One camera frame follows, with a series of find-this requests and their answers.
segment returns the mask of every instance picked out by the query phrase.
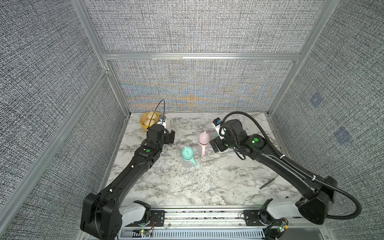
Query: yellow bowl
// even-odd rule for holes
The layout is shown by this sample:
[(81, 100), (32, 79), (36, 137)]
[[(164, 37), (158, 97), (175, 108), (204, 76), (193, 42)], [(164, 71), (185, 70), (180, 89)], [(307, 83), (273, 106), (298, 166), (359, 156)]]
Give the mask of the yellow bowl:
[[(147, 128), (148, 128), (148, 126), (144, 125), (145, 120), (147, 120), (147, 114), (148, 113), (149, 112), (144, 113), (140, 117), (140, 125), (141, 125), (141, 128), (143, 129), (144, 132), (147, 132)], [(159, 116), (160, 116), (160, 113), (158, 113), (158, 112), (155, 112), (155, 114), (153, 114), (153, 118), (152, 119), (155, 120), (155, 124), (159, 121)]]

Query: metal rail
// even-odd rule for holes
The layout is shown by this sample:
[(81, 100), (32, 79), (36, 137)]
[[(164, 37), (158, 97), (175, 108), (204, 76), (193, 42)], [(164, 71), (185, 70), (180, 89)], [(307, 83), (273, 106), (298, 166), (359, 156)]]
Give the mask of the metal rail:
[(103, 53), (105, 60), (299, 60), (300, 53)]
[(131, 114), (131, 111), (129, 110), (127, 101), (125, 101), (124, 94), (121, 91), (121, 88), (115, 77), (115, 74), (113, 73), (111, 66), (103, 58), (103, 47), (101, 46), (100, 40), (95, 32), (95, 29), (93, 28), (87, 9), (85, 8), (85, 5), (82, 0), (71, 0), (71, 1), (72, 1), (73, 7), (76, 10), (77, 15), (80, 18), (80, 22), (83, 25), (86, 34), (88, 35), (89, 41), (93, 46), (93, 49), (96, 53), (97, 58), (100, 61), (101, 66), (103, 68), (107, 68), (110, 73), (108, 76), (109, 83), (112, 87), (112, 90), (116, 96), (117, 101), (120, 104), (122, 112), (125, 114), (125, 116), (128, 117)]

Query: bread roll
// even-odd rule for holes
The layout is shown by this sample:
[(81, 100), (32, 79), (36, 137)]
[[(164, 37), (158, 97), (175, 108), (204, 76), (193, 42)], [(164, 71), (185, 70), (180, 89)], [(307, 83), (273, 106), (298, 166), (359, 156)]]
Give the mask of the bread roll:
[(144, 122), (144, 126), (147, 126), (147, 127), (150, 127), (150, 126), (152, 126), (153, 124), (155, 124), (155, 120), (150, 120), (151, 121), (151, 124), (149, 124), (149, 120), (150, 119), (147, 119), (147, 120), (145, 120), (145, 122)]
[(157, 118), (157, 114), (154, 112), (154, 111), (150, 111), (149, 113), (147, 113), (147, 118), (148, 119), (156, 119)]

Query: pink baby bottle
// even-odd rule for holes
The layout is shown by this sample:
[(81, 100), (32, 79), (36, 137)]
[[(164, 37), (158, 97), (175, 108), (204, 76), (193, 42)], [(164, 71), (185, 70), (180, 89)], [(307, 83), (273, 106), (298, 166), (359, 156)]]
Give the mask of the pink baby bottle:
[(208, 145), (208, 143), (209, 143), (209, 134), (206, 131), (204, 131), (202, 134), (199, 135), (199, 144), (203, 148), (203, 150), (201, 151), (202, 155), (205, 154), (205, 147)]

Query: black mounting plate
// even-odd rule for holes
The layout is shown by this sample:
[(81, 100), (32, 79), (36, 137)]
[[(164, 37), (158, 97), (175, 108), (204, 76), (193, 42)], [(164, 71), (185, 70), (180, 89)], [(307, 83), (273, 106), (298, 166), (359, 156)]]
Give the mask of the black mounting plate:
[[(247, 226), (265, 226), (265, 227), (268, 226), (260, 222), (259, 210), (244, 210), (243, 214), (244, 214), (245, 224)], [(280, 226), (281, 222), (282, 222), (282, 219), (279, 219), (277, 223), (275, 223), (275, 226)]]
[[(153, 220), (155, 221), (155, 225), (154, 225), (155, 227), (164, 226), (164, 214), (165, 214), (165, 211), (163, 210), (157, 210), (157, 211), (151, 210), (151, 217), (149, 218), (149, 224), (144, 226), (143, 229), (151, 228), (153, 224)], [(133, 222), (131, 224), (128, 224), (126, 227), (140, 227), (140, 226), (137, 224), (137, 222)]]

